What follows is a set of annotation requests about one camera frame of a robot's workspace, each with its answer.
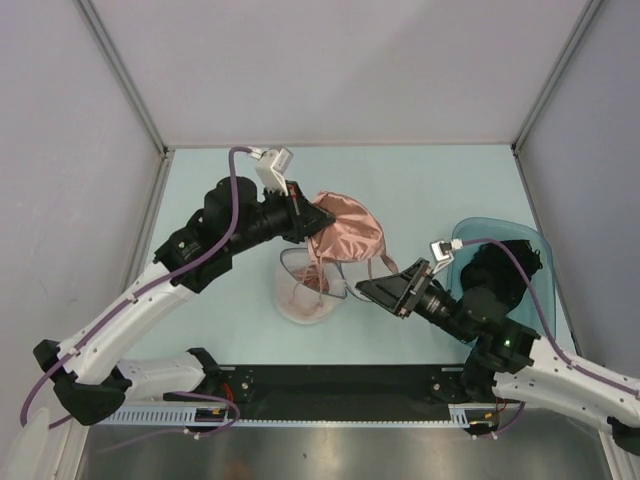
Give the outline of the pink satin bra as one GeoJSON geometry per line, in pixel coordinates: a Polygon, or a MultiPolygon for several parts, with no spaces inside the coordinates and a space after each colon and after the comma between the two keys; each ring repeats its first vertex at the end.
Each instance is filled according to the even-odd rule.
{"type": "Polygon", "coordinates": [[[330,284],[321,266],[309,264],[291,272],[296,281],[289,303],[302,309],[323,305],[323,295],[330,292],[330,284]]]}
{"type": "Polygon", "coordinates": [[[366,262],[379,258],[391,274],[398,274],[395,261],[388,254],[385,233],[380,222],[358,200],[341,193],[320,191],[312,205],[330,213],[335,221],[307,240],[307,251],[318,279],[325,264],[366,262]]]}

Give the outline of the white mesh laundry bag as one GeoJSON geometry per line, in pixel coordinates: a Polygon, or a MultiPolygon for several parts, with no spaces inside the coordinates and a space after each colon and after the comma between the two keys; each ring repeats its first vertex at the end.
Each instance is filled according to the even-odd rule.
{"type": "Polygon", "coordinates": [[[275,269],[274,303],[287,320],[300,325],[325,321],[352,294],[347,274],[353,262],[315,262],[306,248],[280,252],[275,269]]]}

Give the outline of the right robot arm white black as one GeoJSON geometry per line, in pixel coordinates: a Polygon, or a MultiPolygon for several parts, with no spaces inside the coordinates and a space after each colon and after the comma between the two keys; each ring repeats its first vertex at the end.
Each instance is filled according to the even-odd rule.
{"type": "Polygon", "coordinates": [[[558,347],[508,316],[484,286],[454,299],[434,279],[428,261],[363,280],[357,290],[399,318],[419,315],[472,346],[461,375],[473,401],[490,395],[539,406],[612,436],[622,450],[639,452],[639,381],[558,347]]]}

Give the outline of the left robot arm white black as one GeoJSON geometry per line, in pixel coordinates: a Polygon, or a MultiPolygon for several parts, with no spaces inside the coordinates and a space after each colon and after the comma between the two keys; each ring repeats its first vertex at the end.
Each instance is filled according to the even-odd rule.
{"type": "Polygon", "coordinates": [[[160,360],[123,357],[172,310],[229,272],[234,256],[276,237],[301,243],[334,221],[294,181],[286,182],[283,192],[270,192],[245,177],[220,180],[205,195],[203,208],[156,250],[109,312],[71,338],[43,340],[34,348],[62,407],[90,426],[128,401],[214,397],[222,370],[202,347],[160,360]]]}

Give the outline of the black bra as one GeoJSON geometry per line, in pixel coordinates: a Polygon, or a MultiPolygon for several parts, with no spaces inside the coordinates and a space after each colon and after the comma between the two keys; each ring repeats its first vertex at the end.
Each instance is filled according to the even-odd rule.
{"type": "MultiPolygon", "coordinates": [[[[528,280],[543,269],[540,251],[533,250],[528,240],[505,240],[502,244],[517,260],[528,280]]],[[[462,269],[460,283],[463,292],[477,287],[490,290],[509,311],[520,305],[527,290],[511,257],[493,243],[480,245],[462,269]]]]}

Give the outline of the teal plastic basin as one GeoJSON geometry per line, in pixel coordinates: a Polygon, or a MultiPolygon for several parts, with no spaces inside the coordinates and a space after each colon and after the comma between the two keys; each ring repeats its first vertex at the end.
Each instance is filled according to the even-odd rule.
{"type": "Polygon", "coordinates": [[[464,242],[474,240],[454,254],[454,261],[447,270],[446,288],[459,299],[463,295],[460,273],[481,244],[493,243],[502,248],[519,270],[527,290],[518,307],[509,311],[509,317],[540,334],[556,336],[556,278],[551,248],[546,239],[537,231],[521,224],[483,217],[472,217],[461,221],[453,230],[452,237],[464,242]],[[543,269],[528,280],[519,263],[502,244],[505,240],[528,240],[533,250],[540,251],[543,269]]]}

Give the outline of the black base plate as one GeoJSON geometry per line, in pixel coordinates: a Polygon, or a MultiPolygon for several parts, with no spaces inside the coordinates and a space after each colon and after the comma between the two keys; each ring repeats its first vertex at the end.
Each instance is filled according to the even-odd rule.
{"type": "Polygon", "coordinates": [[[513,401],[487,391],[477,398],[465,392],[460,365],[239,365],[224,366],[212,387],[197,392],[220,394],[241,408],[296,410],[328,404],[370,410],[389,401],[416,411],[422,405],[487,404],[503,408],[513,401]]]}

